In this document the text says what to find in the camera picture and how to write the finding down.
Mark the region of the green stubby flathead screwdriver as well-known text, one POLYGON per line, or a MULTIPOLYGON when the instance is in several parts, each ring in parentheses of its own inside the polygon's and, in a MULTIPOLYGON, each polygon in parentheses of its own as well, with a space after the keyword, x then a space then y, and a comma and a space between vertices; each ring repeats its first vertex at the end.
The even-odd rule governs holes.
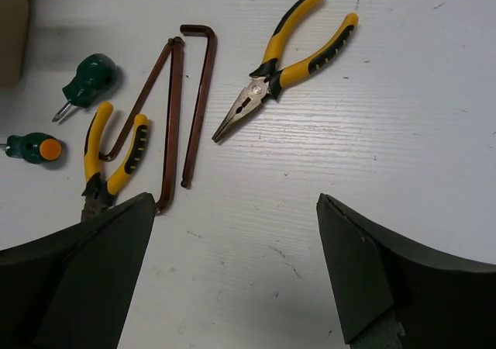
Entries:
POLYGON ((61 121, 72 107, 88 109, 100 96, 109 91, 118 79, 115 62, 105 54, 91 54, 78 66, 72 80, 62 87, 66 99, 52 122, 61 121))

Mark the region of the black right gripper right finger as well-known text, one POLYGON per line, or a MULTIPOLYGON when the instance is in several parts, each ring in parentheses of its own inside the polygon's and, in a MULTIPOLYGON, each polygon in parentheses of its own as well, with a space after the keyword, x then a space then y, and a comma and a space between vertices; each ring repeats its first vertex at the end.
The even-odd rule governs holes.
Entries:
POLYGON ((493 348, 495 266, 427 247, 330 195, 316 205, 351 348, 493 348))

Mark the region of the tan plastic toolbox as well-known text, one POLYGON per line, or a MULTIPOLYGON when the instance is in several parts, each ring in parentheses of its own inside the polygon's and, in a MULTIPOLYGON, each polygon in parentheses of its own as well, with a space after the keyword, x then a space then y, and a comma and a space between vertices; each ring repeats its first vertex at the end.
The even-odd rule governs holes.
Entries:
POLYGON ((1 88, 21 78, 29 15, 30 0, 1 0, 1 88))

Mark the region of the green stubby orange-capped screwdriver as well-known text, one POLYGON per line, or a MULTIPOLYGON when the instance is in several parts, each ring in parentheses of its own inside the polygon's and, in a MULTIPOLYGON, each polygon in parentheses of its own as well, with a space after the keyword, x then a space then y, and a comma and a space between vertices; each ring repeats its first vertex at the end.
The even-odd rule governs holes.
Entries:
POLYGON ((62 154, 62 144, 46 133, 28 133, 8 136, 1 148, 8 157, 23 159, 31 164, 44 164, 57 160, 62 154))

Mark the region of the medium brown hex key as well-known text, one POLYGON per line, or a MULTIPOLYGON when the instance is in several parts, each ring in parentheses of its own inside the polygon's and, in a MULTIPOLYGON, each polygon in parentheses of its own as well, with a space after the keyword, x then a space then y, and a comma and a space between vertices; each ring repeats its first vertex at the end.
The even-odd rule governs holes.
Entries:
POLYGON ((167 124, 164 146, 164 169, 156 214, 167 210, 171 204, 177 176, 177 149, 179 144, 181 93, 184 66, 184 41, 176 36, 169 39, 171 46, 170 78, 167 99, 167 124))

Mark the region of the yellow black needle-nose pliers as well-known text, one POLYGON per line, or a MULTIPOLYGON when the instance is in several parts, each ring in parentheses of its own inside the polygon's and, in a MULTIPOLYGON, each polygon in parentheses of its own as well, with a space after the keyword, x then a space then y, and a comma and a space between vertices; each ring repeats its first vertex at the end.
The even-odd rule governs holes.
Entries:
POLYGON ((321 0, 297 0, 281 18, 268 41, 260 66, 250 73, 250 83, 242 89, 224 120, 212 136, 224 140, 236 127, 264 106, 267 98, 278 99, 283 90, 296 85, 330 64, 350 41, 359 23, 355 12, 348 13, 329 41, 312 55, 284 68, 278 65, 286 42, 304 14, 321 0))

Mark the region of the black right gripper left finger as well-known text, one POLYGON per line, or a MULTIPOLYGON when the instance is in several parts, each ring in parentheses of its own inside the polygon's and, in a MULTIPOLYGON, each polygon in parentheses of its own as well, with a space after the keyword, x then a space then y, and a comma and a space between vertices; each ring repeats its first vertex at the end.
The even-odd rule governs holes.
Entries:
POLYGON ((3 348, 116 348, 149 243, 155 202, 110 210, 1 252, 3 348))

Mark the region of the small brown hex key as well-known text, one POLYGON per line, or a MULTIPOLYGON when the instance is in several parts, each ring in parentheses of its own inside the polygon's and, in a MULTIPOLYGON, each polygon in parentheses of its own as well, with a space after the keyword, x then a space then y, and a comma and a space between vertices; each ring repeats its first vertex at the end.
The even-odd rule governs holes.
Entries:
POLYGON ((170 105, 181 105, 184 70, 184 46, 185 42, 179 36, 170 38, 166 42, 147 80, 145 81, 144 86, 142 87, 137 100, 134 103, 133 108, 131 109, 127 120, 125 121, 125 124, 122 127, 112 149, 107 154, 104 154, 102 151, 99 153, 99 159, 101 161, 113 161, 121 151, 123 144, 127 139, 127 136, 133 128, 134 118, 140 113, 142 107, 144 106, 169 55, 171 55, 171 60, 168 101, 170 105))

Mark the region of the large brown hex key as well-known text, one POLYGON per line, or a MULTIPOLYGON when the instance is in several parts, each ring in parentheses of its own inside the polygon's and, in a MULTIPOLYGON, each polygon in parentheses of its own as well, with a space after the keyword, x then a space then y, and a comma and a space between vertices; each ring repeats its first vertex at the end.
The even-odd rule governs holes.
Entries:
POLYGON ((218 40, 214 30, 209 26, 181 25, 180 31, 184 36, 201 36, 206 38, 207 40, 205 48, 205 58, 203 61, 201 77, 198 85, 195 112, 191 123, 191 132, 188 140, 188 148, 185 156, 181 180, 181 186, 183 188, 190 188, 195 172, 195 164, 202 135, 205 111, 208 103, 208 95, 212 81, 212 73, 215 65, 218 40))

